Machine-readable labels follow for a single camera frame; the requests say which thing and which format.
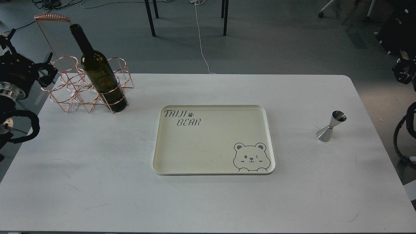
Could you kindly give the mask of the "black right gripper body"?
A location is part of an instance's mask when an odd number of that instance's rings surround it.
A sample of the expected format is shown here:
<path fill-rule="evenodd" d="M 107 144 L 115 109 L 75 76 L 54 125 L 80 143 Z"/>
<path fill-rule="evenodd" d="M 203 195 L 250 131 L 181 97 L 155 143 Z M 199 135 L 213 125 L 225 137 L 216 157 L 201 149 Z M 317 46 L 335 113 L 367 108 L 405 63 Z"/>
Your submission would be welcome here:
<path fill-rule="evenodd" d="M 402 84 L 416 85 L 415 72 L 416 72 L 416 61 L 415 58 L 407 60 L 404 58 L 397 59 L 397 65 L 392 67 L 392 71 L 396 80 Z"/>

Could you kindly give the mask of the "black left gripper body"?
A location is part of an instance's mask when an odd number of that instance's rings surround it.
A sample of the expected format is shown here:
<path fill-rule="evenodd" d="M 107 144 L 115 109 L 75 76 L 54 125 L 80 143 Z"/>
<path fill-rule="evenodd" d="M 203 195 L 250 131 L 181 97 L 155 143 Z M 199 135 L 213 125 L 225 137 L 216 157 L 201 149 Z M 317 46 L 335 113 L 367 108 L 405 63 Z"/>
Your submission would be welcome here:
<path fill-rule="evenodd" d="M 21 89 L 31 89 L 39 76 L 57 75 L 58 70 L 53 67 L 44 67 L 44 62 L 34 63 L 21 54 L 4 54 L 0 57 L 1 84 L 14 84 Z"/>

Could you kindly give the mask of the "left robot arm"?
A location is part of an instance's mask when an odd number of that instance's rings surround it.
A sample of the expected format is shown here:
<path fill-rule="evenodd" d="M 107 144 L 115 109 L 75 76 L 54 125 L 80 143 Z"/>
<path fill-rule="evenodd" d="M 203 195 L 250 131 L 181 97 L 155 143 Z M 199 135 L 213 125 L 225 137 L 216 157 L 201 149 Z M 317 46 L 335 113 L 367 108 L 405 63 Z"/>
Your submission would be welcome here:
<path fill-rule="evenodd" d="M 32 60 L 19 54 L 12 46 L 11 39 L 16 29 L 12 29 L 9 34 L 1 34 L 1 48 L 8 49 L 0 57 L 0 124 L 1 134 L 0 143 L 3 148 L 6 143 L 22 143 L 34 139 L 40 132 L 40 120 L 37 114 L 29 110 L 17 110 L 16 102 L 26 99 L 35 82 L 41 87 L 47 87 L 53 83 L 58 70 L 52 63 L 50 52 L 46 60 L 34 63 Z M 30 119 L 32 133 L 18 138 L 13 138 L 12 118 L 26 117 Z"/>

